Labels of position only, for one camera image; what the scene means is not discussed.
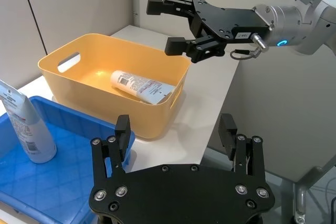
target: screw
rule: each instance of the screw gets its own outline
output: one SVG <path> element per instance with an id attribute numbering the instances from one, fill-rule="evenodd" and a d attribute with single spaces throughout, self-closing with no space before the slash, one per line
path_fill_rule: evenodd
<path id="1" fill-rule="evenodd" d="M 100 190 L 98 192 L 96 192 L 96 194 L 94 195 L 94 199 L 97 201 L 101 201 L 106 197 L 106 192 L 104 190 Z"/>
<path id="2" fill-rule="evenodd" d="M 246 205 L 247 205 L 248 208 L 251 208 L 251 209 L 256 208 L 256 204 L 252 200 L 246 201 Z"/>
<path id="3" fill-rule="evenodd" d="M 242 136 L 242 135 L 237 136 L 237 138 L 238 138 L 239 140 L 245 140 L 245 137 Z"/>
<path id="4" fill-rule="evenodd" d="M 254 138 L 253 138 L 253 141 L 256 142 L 256 143 L 260 143 L 260 142 L 261 142 L 261 139 L 258 138 L 258 137 L 254 137 Z"/>
<path id="5" fill-rule="evenodd" d="M 258 188 L 258 189 L 257 189 L 257 195 L 258 195 L 260 198 L 268 198 L 268 197 L 269 197 L 268 191 L 266 191 L 266 190 L 263 189 L 263 188 Z"/>
<path id="6" fill-rule="evenodd" d="M 118 197 L 123 197 L 126 195 L 126 193 L 127 193 L 127 187 L 125 186 L 121 186 L 115 191 L 115 195 L 117 195 Z"/>
<path id="7" fill-rule="evenodd" d="M 99 144 L 99 142 L 100 142 L 99 138 L 92 140 L 92 144 Z"/>
<path id="8" fill-rule="evenodd" d="M 305 223 L 306 223 L 304 217 L 301 217 L 301 216 L 299 216 L 298 218 L 296 218 L 296 220 L 297 220 L 297 222 L 300 223 L 300 224 L 305 224 Z"/>
<path id="9" fill-rule="evenodd" d="M 112 136 L 112 137 L 109 137 L 109 139 L 107 141 L 109 141 L 110 143 L 113 143 L 115 141 L 115 139 L 116 138 L 114 136 Z"/>
<path id="10" fill-rule="evenodd" d="M 236 191 L 241 195 L 247 194 L 247 188 L 243 185 L 236 185 Z"/>
<path id="11" fill-rule="evenodd" d="M 196 171 L 198 171 L 198 166 L 196 166 L 196 165 L 192 165 L 192 166 L 190 167 L 190 170 L 191 170 L 192 172 L 196 172 Z"/>
<path id="12" fill-rule="evenodd" d="M 161 167 L 161 170 L 162 170 L 163 172 L 168 172 L 169 167 L 166 166 L 166 165 L 164 165 L 164 166 Z"/>
<path id="13" fill-rule="evenodd" d="M 112 202 L 111 205 L 110 205 L 110 211 L 111 211 L 111 212 L 115 212 L 115 211 L 117 211 L 118 209 L 119 209 L 119 204 L 118 204 L 118 202 L 116 202 L 116 201 Z"/>

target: cable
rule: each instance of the cable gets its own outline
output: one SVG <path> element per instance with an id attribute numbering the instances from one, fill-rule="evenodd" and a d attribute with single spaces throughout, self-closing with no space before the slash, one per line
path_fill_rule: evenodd
<path id="1" fill-rule="evenodd" d="M 328 181 L 328 183 L 325 187 L 326 189 L 324 191 L 325 201 L 327 202 L 327 207 L 328 207 L 328 214 L 330 214 L 330 208 L 329 208 L 329 202 L 328 202 L 328 187 L 329 187 L 329 184 L 335 179 L 336 178 L 332 178 L 331 180 Z"/>
<path id="2" fill-rule="evenodd" d="M 237 52 L 237 51 L 248 51 L 248 52 L 249 52 L 249 50 L 237 50 L 237 49 L 231 51 L 231 52 L 230 52 L 230 56 L 231 56 L 231 58 L 234 59 L 234 60 L 248 60 L 248 59 L 254 58 L 253 55 L 248 56 L 248 57 L 242 57 L 242 58 L 238 58 L 238 57 L 233 56 L 233 54 L 249 55 L 249 53 L 248 53 L 248 54 L 243 54 L 243 53 L 241 53 L 241 52 Z"/>
<path id="3" fill-rule="evenodd" d="M 332 200 L 331 200 L 331 218 L 330 218 L 330 223 L 331 224 L 334 224 L 334 214 L 335 214 L 335 211 L 334 211 L 334 205 L 335 205 L 335 200 L 336 200 L 336 197 L 334 197 Z"/>
<path id="4" fill-rule="evenodd" d="M 33 7 L 32 7 L 32 4 L 30 3 L 30 0 L 27 0 L 28 1 L 28 5 L 29 5 L 29 8 L 30 8 L 30 11 L 32 12 L 32 16 L 33 16 L 33 19 L 34 19 L 34 22 L 35 22 L 35 25 L 36 25 L 36 28 L 37 28 L 37 32 L 40 36 L 40 39 L 41 39 L 41 42 L 42 42 L 42 46 L 43 46 L 43 49 L 44 49 L 44 52 L 46 53 L 46 55 L 48 54 L 47 52 L 47 48 L 46 48 L 46 45 L 44 44 L 44 41 L 43 41 L 43 37 L 42 37 L 42 34 L 41 34 L 41 31 L 40 31 L 40 28 L 38 27 L 38 24 L 37 24 L 37 20 L 36 20 L 36 17 L 35 17 L 35 13 L 33 11 Z"/>

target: blue plastic tray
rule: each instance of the blue plastic tray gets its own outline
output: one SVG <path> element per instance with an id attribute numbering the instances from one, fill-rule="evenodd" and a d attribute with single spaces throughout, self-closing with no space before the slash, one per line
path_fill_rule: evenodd
<path id="1" fill-rule="evenodd" d="M 44 164 L 31 162 L 7 114 L 2 115 L 0 201 L 43 224 L 91 223 L 95 215 L 88 205 L 93 187 L 90 140 L 114 135 L 114 125 L 42 97 L 30 100 L 53 135 L 57 154 Z M 132 132 L 123 166 L 134 140 Z"/>

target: white lotion bottle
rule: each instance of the white lotion bottle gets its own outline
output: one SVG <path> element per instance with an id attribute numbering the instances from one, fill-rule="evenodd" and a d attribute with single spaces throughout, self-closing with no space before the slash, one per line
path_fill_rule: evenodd
<path id="1" fill-rule="evenodd" d="M 122 70 L 116 70 L 112 73 L 111 83 L 114 87 L 150 104 L 164 102 L 175 88 L 175 86 Z"/>
<path id="2" fill-rule="evenodd" d="M 28 97 L 0 80 L 0 100 L 30 160 L 37 164 L 51 160 L 56 144 Z"/>

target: barcode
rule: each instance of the barcode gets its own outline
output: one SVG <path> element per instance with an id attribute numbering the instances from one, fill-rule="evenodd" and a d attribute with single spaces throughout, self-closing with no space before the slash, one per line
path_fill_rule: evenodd
<path id="1" fill-rule="evenodd" d="M 31 152 L 37 152 L 38 151 L 38 148 L 36 147 L 34 142 L 27 142 L 26 141 L 26 144 L 27 144 L 28 150 L 30 150 Z"/>
<path id="2" fill-rule="evenodd" d="M 125 79 L 125 78 L 121 78 L 120 83 L 123 85 L 127 85 L 127 83 L 129 82 L 129 80 Z"/>

